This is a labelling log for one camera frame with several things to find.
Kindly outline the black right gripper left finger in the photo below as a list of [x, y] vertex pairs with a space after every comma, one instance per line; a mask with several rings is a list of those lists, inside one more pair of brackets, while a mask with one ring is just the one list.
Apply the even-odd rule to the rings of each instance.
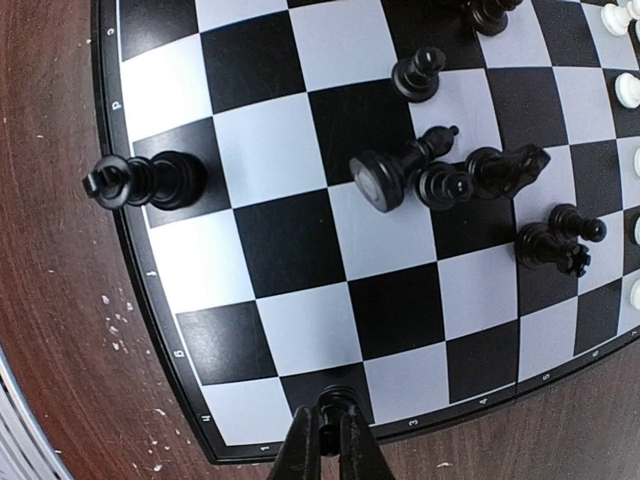
[[316, 407], [300, 406], [293, 417], [269, 473], [271, 480], [318, 480], [321, 456], [319, 414]]

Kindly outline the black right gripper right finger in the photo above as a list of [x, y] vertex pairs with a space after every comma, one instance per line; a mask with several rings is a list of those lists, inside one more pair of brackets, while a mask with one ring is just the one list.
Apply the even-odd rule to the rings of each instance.
[[362, 412], [351, 405], [340, 421], [341, 479], [395, 479]]

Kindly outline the black rook piece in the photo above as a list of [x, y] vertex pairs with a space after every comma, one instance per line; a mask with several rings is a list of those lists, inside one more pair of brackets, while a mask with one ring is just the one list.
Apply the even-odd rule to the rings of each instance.
[[319, 429], [322, 456], [333, 457], [340, 453], [342, 417], [358, 402], [357, 392], [344, 385], [327, 387], [319, 395], [317, 407], [322, 418]]

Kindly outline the black king piece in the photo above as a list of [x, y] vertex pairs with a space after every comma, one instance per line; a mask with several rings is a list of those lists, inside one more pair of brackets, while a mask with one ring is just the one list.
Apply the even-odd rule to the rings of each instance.
[[162, 211], [193, 205], [206, 189], [208, 172], [197, 157], [162, 151], [151, 158], [102, 157], [83, 178], [87, 196], [107, 210], [147, 204]]

